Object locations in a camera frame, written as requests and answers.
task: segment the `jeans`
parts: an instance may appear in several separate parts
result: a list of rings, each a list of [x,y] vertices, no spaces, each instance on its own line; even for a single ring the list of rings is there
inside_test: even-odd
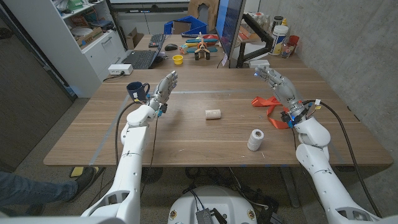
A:
[[[76,181],[61,184],[37,182],[0,171],[0,206],[37,205],[59,200],[67,201],[76,192]]]

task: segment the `white roll of tape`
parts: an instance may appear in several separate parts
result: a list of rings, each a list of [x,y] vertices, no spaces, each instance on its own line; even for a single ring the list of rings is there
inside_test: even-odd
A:
[[[258,150],[263,139],[264,133],[260,129],[254,129],[248,141],[248,148],[252,151]]]
[[[206,119],[220,119],[221,110],[206,110]]]

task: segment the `power strip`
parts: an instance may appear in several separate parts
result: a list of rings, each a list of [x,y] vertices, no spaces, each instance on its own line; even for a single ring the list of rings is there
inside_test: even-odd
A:
[[[124,71],[124,75],[130,75],[133,71],[131,64],[112,64],[108,68],[111,75],[120,75]]]

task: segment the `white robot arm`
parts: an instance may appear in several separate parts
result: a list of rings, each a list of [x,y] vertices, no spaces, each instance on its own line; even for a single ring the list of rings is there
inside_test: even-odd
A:
[[[265,80],[275,97],[289,109],[282,120],[294,126],[301,144],[296,157],[310,173],[329,223],[376,222],[380,218],[356,204],[329,164],[327,145],[330,133],[314,117],[306,118],[307,109],[302,104],[292,82],[271,68],[257,67],[254,74]]]
[[[142,155],[149,140],[149,121],[166,110],[165,103],[177,85],[175,71],[156,86],[154,93],[138,109],[129,113],[121,132],[124,145],[112,187],[82,217],[116,217],[125,223],[140,222]]]

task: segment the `computer monitor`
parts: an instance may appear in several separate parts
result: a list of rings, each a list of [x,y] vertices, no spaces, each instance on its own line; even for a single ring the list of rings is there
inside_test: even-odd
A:
[[[216,31],[228,59],[232,56],[246,0],[220,0]]]

